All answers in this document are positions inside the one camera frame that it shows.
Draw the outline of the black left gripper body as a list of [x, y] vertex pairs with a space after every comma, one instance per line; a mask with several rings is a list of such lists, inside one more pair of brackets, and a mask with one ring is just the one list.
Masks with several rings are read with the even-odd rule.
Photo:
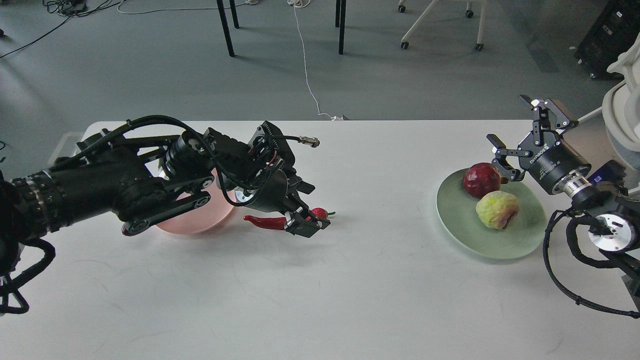
[[245, 207], [261, 212], [294, 212], [300, 206], [290, 195], [297, 192], [296, 186], [300, 182], [301, 178], [296, 174], [287, 176], [285, 171], [276, 170], [260, 189], [253, 193], [236, 190], [235, 196]]

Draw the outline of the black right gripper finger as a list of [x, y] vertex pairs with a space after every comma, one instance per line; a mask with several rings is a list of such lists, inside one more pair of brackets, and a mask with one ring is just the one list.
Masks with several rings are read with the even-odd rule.
[[530, 150], [509, 149], [495, 134], [487, 134], [487, 140], [494, 147], [493, 166], [498, 170], [503, 178], [509, 182], [521, 182], [525, 174], [522, 170], [512, 167], [507, 161], [507, 157], [528, 158], [531, 156]]
[[527, 95], [519, 95], [519, 100], [530, 106], [533, 111], [532, 130], [534, 145], [543, 145], [543, 132], [555, 130], [571, 130], [578, 126], [578, 119], [557, 99], [534, 99]]

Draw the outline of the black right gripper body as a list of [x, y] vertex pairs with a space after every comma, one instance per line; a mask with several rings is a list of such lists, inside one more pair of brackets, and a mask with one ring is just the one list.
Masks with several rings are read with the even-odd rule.
[[567, 145], [560, 135], [544, 135], [540, 145], [528, 135], [518, 149], [529, 156], [519, 158], [519, 167], [537, 182], [547, 194], [564, 192], [574, 196], [586, 187], [586, 176], [592, 165]]

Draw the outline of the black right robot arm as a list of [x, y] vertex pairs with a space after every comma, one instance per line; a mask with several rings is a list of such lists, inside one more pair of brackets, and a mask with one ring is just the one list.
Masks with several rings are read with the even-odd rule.
[[520, 95], [519, 100], [533, 115], [531, 130], [517, 148], [507, 148], [495, 134], [488, 134], [487, 139], [493, 145], [492, 163], [506, 180], [521, 182], [530, 174], [547, 194], [570, 198], [570, 207], [555, 210], [544, 231], [542, 258], [548, 275], [576, 305], [638, 319], [637, 310], [613, 309], [567, 289], [555, 276], [548, 251], [553, 229], [567, 217], [566, 241], [572, 255], [592, 268], [623, 271], [631, 298], [639, 300], [639, 260], [629, 255], [639, 248], [639, 201], [631, 198], [626, 188], [626, 168], [611, 160], [590, 175], [591, 164], [563, 137], [579, 125], [566, 107], [550, 98]]

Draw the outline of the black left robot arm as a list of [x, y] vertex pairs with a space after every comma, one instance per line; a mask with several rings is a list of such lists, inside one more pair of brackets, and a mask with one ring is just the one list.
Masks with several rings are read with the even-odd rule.
[[2, 179], [1, 314], [30, 309], [19, 290], [55, 259], [47, 234], [112, 212], [122, 234], [135, 236], [202, 208], [212, 184], [233, 207], [282, 214], [290, 234], [310, 238], [326, 229], [329, 217], [300, 198], [315, 187], [297, 174], [289, 141], [320, 144], [317, 137], [287, 136], [269, 121], [245, 143], [150, 115], [78, 142], [78, 153], [46, 170]]

